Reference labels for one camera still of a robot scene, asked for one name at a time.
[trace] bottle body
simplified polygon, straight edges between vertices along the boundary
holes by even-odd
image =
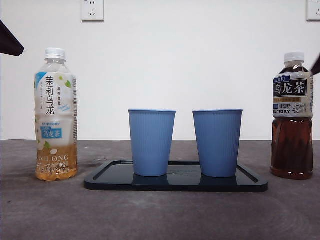
[[[313,174],[313,77],[292,61],[273,80],[271,173],[304,180]]]
[[[77,80],[64,60],[47,59],[35,75],[35,133],[38,179],[68,179],[78,172]]]
[[[280,117],[272,123],[271,172],[304,180],[313,174],[312,120]]]

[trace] tray rim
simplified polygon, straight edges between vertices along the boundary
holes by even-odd
[[[169,161],[168,165],[181,165],[185,166],[189,163],[193,166],[199,166],[199,161],[185,160],[185,161]],[[94,191],[166,191],[166,192],[237,192],[237,193],[261,193],[268,190],[268,181],[243,165],[242,163],[237,163],[237,169],[245,174],[248,178],[252,180],[252,176],[257,182],[250,185],[239,185],[239,186],[218,186],[218,185],[134,185],[131,183],[96,183],[94,178],[97,175],[102,175],[108,168],[113,165],[132,165],[132,160],[106,160],[102,165],[94,169],[89,175],[84,178],[83,186],[88,190]]]

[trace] leaf graphic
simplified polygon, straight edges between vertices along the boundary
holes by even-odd
[[[44,145],[43,145],[45,148],[47,149],[50,149],[51,148],[51,145],[50,143],[48,143],[47,141],[45,141]]]
[[[67,88],[71,88],[71,82],[68,80],[68,81],[65,83],[65,86],[66,86]]]

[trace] bottle label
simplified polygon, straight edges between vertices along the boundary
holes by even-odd
[[[77,79],[38,72],[34,80],[37,172],[67,174],[77,168]]]
[[[313,77],[309,72],[286,72],[273,79],[273,116],[312,118]]]

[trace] blue cup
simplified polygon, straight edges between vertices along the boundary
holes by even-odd
[[[167,174],[176,111],[130,109],[134,173],[145,177]]]
[[[201,172],[215,178],[236,174],[242,109],[193,111]]]

